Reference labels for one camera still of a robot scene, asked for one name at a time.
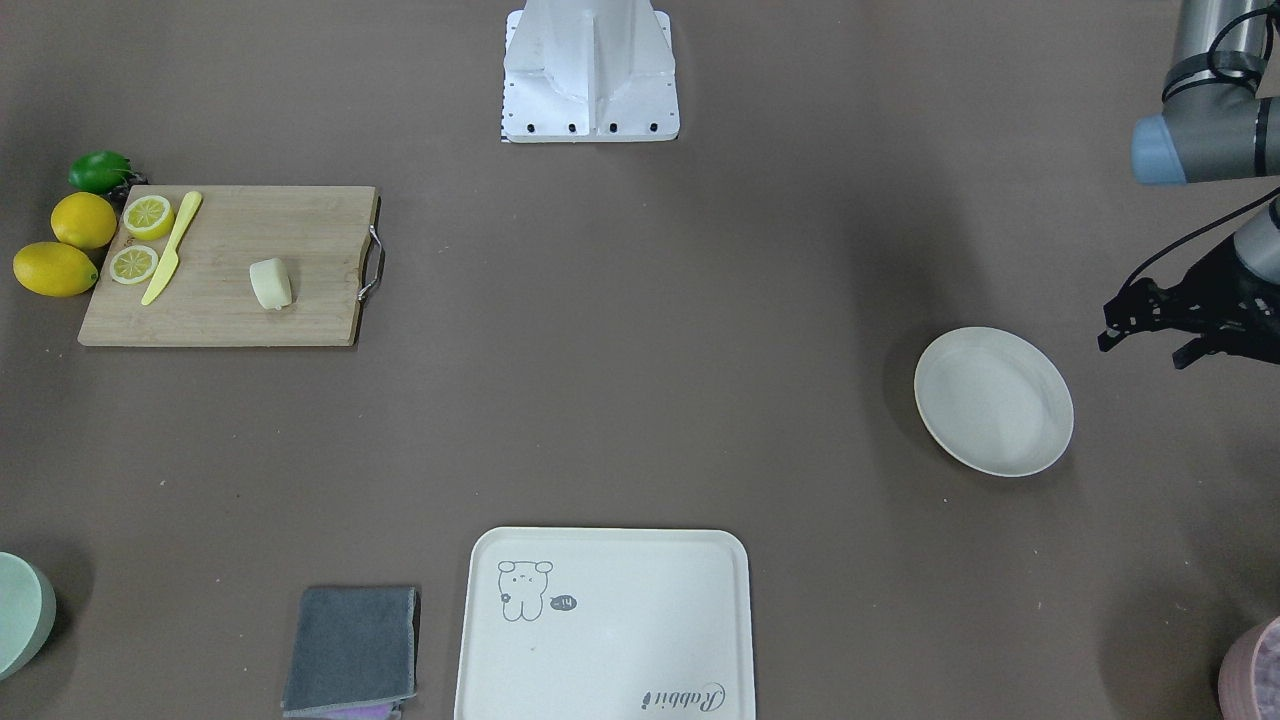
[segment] plastic knife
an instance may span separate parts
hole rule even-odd
[[[178,206],[178,217],[173,222],[173,229],[169,231],[169,243],[164,246],[164,252],[160,254],[160,263],[156,265],[156,274],[151,277],[151,284],[142,293],[143,305],[151,305],[160,292],[164,291],[165,286],[169,284],[169,281],[173,279],[174,272],[178,270],[178,243],[182,242],[182,236],[187,234],[187,225],[196,217],[196,210],[200,209],[200,202],[204,199],[205,196],[195,190],[182,196],[182,205]]]

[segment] purple cloth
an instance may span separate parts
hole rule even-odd
[[[333,712],[325,712],[319,717],[325,720],[385,720],[392,716],[392,710],[394,710],[393,703],[383,705],[370,705],[366,707],[351,707],[347,710],[334,710]]]

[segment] lime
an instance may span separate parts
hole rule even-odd
[[[100,150],[72,163],[67,182],[84,192],[102,195],[124,184],[131,177],[133,169],[128,158],[110,150]]]

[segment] gray cloth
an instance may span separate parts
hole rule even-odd
[[[413,697],[417,589],[308,588],[298,603],[285,717]]]

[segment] halved lemon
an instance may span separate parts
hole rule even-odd
[[[115,254],[108,263],[111,279],[123,284],[138,284],[156,272],[160,261],[155,250],[145,245],[131,245]]]
[[[137,240],[160,240],[173,229],[173,206],[159,195],[143,195],[124,209],[124,229]]]

